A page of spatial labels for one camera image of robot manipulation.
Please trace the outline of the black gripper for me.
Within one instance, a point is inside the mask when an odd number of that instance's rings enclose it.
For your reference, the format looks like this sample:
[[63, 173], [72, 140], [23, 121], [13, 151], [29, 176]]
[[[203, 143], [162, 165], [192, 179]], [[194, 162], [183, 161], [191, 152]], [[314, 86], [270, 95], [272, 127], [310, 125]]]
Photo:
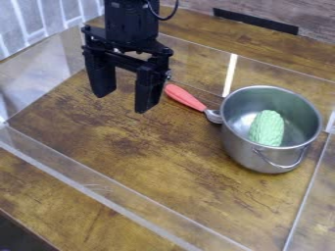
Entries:
[[160, 0], [103, 0], [104, 27], [85, 25], [83, 55], [91, 88], [103, 98], [116, 89], [115, 67], [138, 71], [135, 112], [160, 102], [172, 50], [159, 41]]

